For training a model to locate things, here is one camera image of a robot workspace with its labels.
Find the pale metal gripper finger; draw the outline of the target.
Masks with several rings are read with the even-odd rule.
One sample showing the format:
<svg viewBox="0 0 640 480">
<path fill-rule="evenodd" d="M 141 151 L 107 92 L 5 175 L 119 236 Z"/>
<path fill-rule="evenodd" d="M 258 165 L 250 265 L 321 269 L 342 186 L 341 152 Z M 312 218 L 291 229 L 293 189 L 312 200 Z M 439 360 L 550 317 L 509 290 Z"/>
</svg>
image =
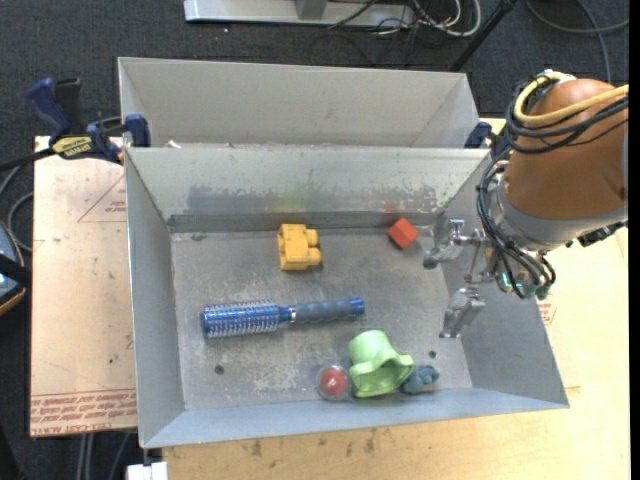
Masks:
<svg viewBox="0 0 640 480">
<path fill-rule="evenodd" d="M 463 219 L 439 219 L 433 226 L 433 246 L 423 256 L 423 267 L 434 269 L 456 259 L 462 250 Z"/>
<path fill-rule="evenodd" d="M 439 337 L 459 338 L 463 327 L 471 324 L 485 306 L 477 288 L 460 288 L 450 299 Z"/>
</svg>

